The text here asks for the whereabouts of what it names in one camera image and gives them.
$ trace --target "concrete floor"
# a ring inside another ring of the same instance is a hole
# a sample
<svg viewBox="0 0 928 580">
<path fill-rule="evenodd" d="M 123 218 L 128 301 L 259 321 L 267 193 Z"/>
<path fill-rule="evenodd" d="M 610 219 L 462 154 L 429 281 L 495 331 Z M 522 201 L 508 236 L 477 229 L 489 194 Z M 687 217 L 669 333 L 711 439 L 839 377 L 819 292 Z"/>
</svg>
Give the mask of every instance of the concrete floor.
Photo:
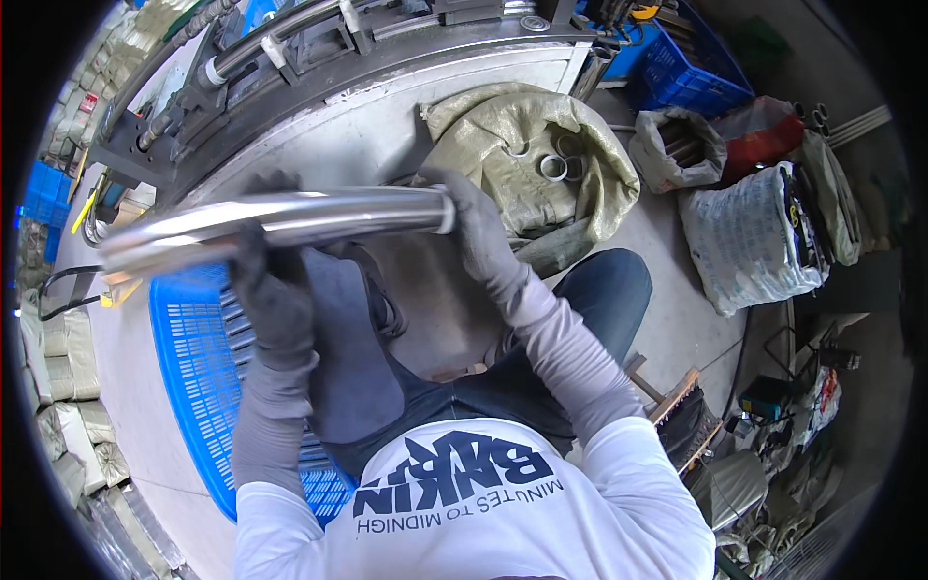
<svg viewBox="0 0 928 580">
<path fill-rule="evenodd" d="M 632 114 L 618 91 L 598 91 L 590 104 L 607 122 L 632 124 Z M 624 143 L 629 137 L 620 135 Z M 91 168 L 75 194 L 68 228 L 83 207 L 87 189 L 96 181 L 98 171 L 97 167 Z M 720 415 L 738 363 L 744 315 L 719 316 L 703 296 L 683 237 L 675 196 L 642 192 L 618 233 L 600 243 L 597 250 L 608 248 L 637 252 L 651 270 L 654 287 L 651 305 L 629 353 L 629 356 L 641 353 L 649 359 L 639 374 L 667 393 L 688 369 L 698 368 L 709 407 Z M 454 297 L 455 280 L 467 283 L 460 279 L 461 272 L 454 273 L 454 268 L 445 277 L 415 276 L 423 267 L 444 262 L 447 248 L 438 247 L 430 252 L 429 261 L 420 260 L 417 264 L 381 260 L 386 282 L 392 291 L 399 290 L 401 296 L 396 296 L 397 301 L 410 320 L 409 331 L 394 344 L 397 358 L 415 372 L 423 373 L 479 362 L 485 347 L 499 332 L 492 317 L 472 325 L 471 330 L 459 330 L 462 320 L 472 322 L 481 318 L 474 312 L 485 312 L 486 304 Z M 96 253 L 79 236 L 65 234 L 56 270 L 98 263 Z M 548 283 L 553 287 L 558 279 L 560 276 Z M 406 287 L 400 288 L 404 280 Z M 70 293 L 70 289 L 63 287 L 55 290 L 59 294 Z M 91 292 L 100 290 L 103 286 L 97 280 Z M 410 295 L 419 298 L 408 300 Z M 436 303 L 450 313 L 443 320 L 435 319 L 434 313 L 441 311 L 435 307 Z M 101 399 L 112 417 L 133 480 L 189 566 L 204 580 L 231 578 L 235 526 L 219 512 L 206 492 L 174 420 L 151 335 L 147 285 L 118 310 L 92 305 L 88 311 Z"/>
</svg>

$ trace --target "jeans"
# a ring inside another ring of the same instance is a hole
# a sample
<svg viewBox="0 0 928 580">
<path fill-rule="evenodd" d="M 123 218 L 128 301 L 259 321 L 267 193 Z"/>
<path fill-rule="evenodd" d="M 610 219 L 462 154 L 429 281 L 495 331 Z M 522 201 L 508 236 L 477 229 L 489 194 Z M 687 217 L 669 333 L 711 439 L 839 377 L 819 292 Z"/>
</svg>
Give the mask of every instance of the jeans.
<svg viewBox="0 0 928 580">
<path fill-rule="evenodd" d="M 584 318 L 584 325 L 621 364 L 648 308 L 651 275 L 641 257 L 631 251 L 601 251 L 587 256 L 568 272 L 554 294 L 567 299 Z M 482 374 L 447 383 L 420 379 L 385 349 L 384 353 L 398 389 L 377 389 L 370 384 L 327 387 L 336 391 L 329 398 L 357 401 L 358 397 L 365 397 L 367 403 L 393 407 L 398 407 L 397 397 L 403 399 L 402 413 L 389 424 L 367 429 L 360 426 L 360 430 L 354 430 L 357 438 L 351 439 L 351 443 L 327 443 L 323 439 L 329 456 L 355 478 L 360 478 L 367 462 L 393 439 L 419 425 L 447 419 L 512 420 L 541 433 L 562 455 L 571 450 L 574 429 L 563 407 L 532 371 L 524 347 L 517 346 L 506 353 Z M 310 423 L 340 420 L 319 416 L 324 412 L 324 408 L 316 409 Z M 343 423 L 349 431 L 358 427 Z"/>
</svg>

